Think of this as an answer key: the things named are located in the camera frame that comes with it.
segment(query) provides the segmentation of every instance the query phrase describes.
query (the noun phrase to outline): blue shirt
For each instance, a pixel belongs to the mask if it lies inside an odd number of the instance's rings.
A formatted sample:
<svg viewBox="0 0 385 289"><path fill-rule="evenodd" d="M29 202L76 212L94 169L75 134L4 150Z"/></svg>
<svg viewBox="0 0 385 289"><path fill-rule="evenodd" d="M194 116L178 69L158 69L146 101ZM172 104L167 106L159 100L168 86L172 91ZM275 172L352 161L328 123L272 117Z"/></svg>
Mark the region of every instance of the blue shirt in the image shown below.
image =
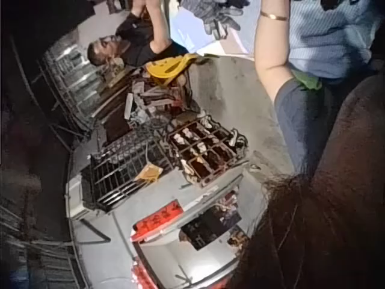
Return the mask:
<svg viewBox="0 0 385 289"><path fill-rule="evenodd" d="M369 63L381 24L371 0L344 0L324 11L319 0L291 1L289 62L321 78L344 78Z"/></svg>

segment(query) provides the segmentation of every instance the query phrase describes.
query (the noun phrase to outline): metal cage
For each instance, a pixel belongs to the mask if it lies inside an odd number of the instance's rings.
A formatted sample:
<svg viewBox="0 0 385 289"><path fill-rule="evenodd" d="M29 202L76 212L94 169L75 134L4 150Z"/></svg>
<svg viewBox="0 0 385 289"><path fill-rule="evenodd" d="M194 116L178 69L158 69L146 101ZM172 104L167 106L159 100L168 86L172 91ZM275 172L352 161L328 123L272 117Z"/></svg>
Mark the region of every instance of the metal cage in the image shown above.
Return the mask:
<svg viewBox="0 0 385 289"><path fill-rule="evenodd" d="M90 156L90 183L93 198L106 211L148 185L135 180L148 162L163 169L173 169L159 144L160 134L147 125L140 125Z"/></svg>

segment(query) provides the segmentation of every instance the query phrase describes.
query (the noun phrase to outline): black t-shirt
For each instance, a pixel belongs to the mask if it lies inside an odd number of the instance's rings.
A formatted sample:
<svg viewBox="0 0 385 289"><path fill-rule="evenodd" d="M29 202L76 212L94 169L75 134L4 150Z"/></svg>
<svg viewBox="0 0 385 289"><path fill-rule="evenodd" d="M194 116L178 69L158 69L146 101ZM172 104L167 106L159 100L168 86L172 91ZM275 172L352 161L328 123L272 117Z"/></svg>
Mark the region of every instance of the black t-shirt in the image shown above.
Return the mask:
<svg viewBox="0 0 385 289"><path fill-rule="evenodd" d="M187 52L186 48L176 42L172 42L168 48L156 54L151 50L150 43L148 43L144 45L130 45L120 57L126 64L137 67L150 61L185 55Z"/></svg>
<svg viewBox="0 0 385 289"><path fill-rule="evenodd" d="M130 41L130 46L120 57L126 64L131 66L142 66L150 61L188 53L186 48L176 42L172 42L171 45L161 53L154 53L150 47L150 42L153 39L151 22L137 18L133 14L130 14L118 27L116 35Z"/></svg>

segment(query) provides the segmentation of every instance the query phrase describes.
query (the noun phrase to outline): gold bracelet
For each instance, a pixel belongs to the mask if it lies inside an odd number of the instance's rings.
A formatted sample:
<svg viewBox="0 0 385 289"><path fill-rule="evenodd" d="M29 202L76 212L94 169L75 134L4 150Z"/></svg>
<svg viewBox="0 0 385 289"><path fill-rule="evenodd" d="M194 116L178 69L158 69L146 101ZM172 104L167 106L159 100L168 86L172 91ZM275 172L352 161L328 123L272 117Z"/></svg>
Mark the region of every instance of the gold bracelet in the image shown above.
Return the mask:
<svg viewBox="0 0 385 289"><path fill-rule="evenodd" d="M287 21L289 19L288 17L282 17L282 16L277 16L274 14L268 14L268 13L265 13L263 11L260 12L260 15L265 16L267 18L270 18L272 20L279 20L279 21Z"/></svg>

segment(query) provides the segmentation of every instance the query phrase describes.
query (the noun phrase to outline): red banner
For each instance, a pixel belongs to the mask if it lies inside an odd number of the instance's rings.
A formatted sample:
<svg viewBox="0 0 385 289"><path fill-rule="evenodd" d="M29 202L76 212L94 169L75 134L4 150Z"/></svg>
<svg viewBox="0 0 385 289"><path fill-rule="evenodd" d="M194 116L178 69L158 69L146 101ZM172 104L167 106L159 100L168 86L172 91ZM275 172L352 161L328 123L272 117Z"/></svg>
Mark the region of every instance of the red banner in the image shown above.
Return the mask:
<svg viewBox="0 0 385 289"><path fill-rule="evenodd" d="M140 220L134 225L135 234L131 237L131 241L138 241L145 234L158 229L163 224L173 220L183 213L182 207L177 200L173 200L157 212Z"/></svg>

